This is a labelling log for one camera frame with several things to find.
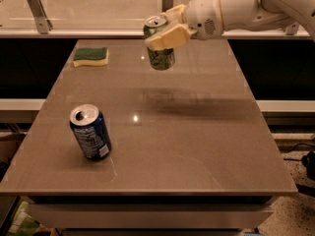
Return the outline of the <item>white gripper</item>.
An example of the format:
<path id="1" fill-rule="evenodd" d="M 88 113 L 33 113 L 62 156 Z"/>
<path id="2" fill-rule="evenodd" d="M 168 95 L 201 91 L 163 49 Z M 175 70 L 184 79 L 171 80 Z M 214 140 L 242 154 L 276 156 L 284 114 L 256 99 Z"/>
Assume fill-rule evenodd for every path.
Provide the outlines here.
<path id="1" fill-rule="evenodd" d="M 153 51 L 187 44 L 193 35 L 200 40 L 220 38 L 223 33 L 220 0 L 191 0 L 162 12 L 169 23 L 162 31 L 145 40 Z"/>

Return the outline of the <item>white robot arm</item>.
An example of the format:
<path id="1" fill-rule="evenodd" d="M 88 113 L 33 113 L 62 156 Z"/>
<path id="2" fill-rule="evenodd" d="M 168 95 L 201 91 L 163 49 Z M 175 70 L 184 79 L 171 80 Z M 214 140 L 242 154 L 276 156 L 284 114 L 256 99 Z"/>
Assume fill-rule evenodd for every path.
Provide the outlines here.
<path id="1" fill-rule="evenodd" d="M 275 30 L 295 22 L 315 36 L 315 0 L 191 0 L 162 14 L 167 26 L 146 39 L 151 50 L 219 38 L 230 30 Z"/>

